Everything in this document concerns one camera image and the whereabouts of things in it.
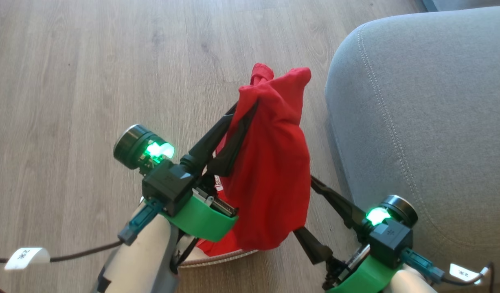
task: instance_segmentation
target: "green light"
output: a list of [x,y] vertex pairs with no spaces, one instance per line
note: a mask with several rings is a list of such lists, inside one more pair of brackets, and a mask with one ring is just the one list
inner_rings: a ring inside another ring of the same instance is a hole
[[151,145],[147,147],[147,153],[149,156],[153,158],[153,160],[159,163],[161,161],[161,156],[164,155],[168,158],[172,158],[174,156],[174,147],[170,145],[170,143],[166,142],[162,145],[153,142]]
[[388,213],[388,211],[386,211],[385,208],[374,208],[373,210],[369,211],[369,213],[366,215],[366,219],[371,221],[371,224],[373,224],[373,226],[382,223],[384,219],[390,217],[391,215]]

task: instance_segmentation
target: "red fabric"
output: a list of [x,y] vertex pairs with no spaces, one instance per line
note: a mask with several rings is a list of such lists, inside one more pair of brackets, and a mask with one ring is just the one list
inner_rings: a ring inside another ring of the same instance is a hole
[[239,102],[226,134],[259,100],[237,160],[228,178],[221,178],[227,202],[239,208],[239,220],[218,243],[204,242],[209,256],[276,248],[296,228],[304,226],[310,197],[309,154],[299,128],[308,68],[292,69],[274,79],[273,71],[257,63],[250,85],[239,88]]

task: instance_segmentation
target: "red cloth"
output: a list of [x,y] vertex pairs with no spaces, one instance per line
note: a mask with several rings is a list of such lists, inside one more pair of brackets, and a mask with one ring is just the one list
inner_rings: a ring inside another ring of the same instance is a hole
[[207,255],[237,248],[276,248],[291,231],[304,226],[310,197],[310,163],[299,123],[304,87],[310,78],[308,68],[297,68],[274,79],[268,66],[257,63],[250,85],[239,88],[239,102],[227,139],[259,100],[232,174],[221,178],[228,204],[239,208],[239,220],[220,242],[200,245]]

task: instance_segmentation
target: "green plastic mount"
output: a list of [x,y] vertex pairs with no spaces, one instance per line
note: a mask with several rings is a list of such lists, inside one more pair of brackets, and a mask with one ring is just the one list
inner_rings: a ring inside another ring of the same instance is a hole
[[237,216],[231,218],[214,211],[195,196],[181,208],[174,217],[161,213],[170,223],[176,225],[185,233],[208,241],[220,241],[237,221]]
[[386,288],[395,273],[401,269],[390,269],[373,256],[368,256],[357,270],[341,285],[331,288],[327,293],[377,293]]

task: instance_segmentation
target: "gray sofa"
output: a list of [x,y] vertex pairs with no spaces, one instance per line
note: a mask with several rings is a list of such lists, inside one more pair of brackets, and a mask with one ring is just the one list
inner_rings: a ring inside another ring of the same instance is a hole
[[343,193],[409,200],[416,251],[444,271],[492,260],[500,282],[500,7],[363,24],[326,99]]

